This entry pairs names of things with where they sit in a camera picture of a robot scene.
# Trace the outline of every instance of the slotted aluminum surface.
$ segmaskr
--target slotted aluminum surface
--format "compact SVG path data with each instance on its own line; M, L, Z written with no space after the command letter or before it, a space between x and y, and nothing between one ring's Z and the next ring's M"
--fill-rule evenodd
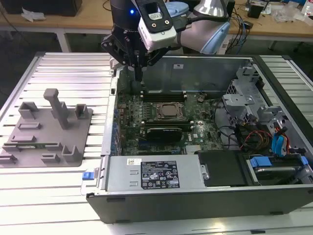
M313 126L313 83L293 62L282 56L261 56L304 117ZM264 90L273 105L278 105L268 87Z
M42 94L46 87L54 87L52 84L58 84L60 100L67 105L84 102L95 114L85 148L86 159L80 167L0 169L1 234L251 234L250 230L256 229L270 234L312 234L313 204L280 216L103 224L81 195L80 186L82 173L100 166L109 95L108 66L107 54L74 53L49 53L30 66L25 83L16 90L16 98L7 109L4 107L7 112L0 121L1 145L18 121L21 101L35 100L48 108Z

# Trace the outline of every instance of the gray case panel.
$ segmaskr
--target gray case panel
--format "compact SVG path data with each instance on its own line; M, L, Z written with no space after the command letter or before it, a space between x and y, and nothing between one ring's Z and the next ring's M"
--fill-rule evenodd
M289 213L313 200L311 188L87 196L105 223Z

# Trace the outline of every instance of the white table leg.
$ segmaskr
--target white table leg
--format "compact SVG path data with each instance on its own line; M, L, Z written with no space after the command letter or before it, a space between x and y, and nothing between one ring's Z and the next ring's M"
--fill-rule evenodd
M229 42L230 42L230 40L231 40L232 38L233 38L233 35L231 35L231 34L228 34L228 35L225 37L225 39L224 39L222 45L220 46L220 48L219 48L218 51L216 52L218 55L225 55L226 50L227 50L227 47L228 47L228 44L229 44Z
M56 34L57 34L62 52L71 52L66 33L64 31L60 31L60 32L56 32Z

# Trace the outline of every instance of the cpu socket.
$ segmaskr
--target cpu socket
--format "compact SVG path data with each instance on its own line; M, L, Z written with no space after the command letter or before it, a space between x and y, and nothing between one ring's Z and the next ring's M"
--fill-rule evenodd
M159 103L156 105L157 120L182 119L184 118L182 108L183 105L176 102Z

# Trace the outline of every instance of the paper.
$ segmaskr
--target paper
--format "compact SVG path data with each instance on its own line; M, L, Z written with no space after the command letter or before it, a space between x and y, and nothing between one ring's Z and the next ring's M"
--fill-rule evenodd
M27 11L24 8L22 8L22 10L23 10L22 17L24 17L28 21L34 22L34 20L41 20L41 21L45 20L44 13Z

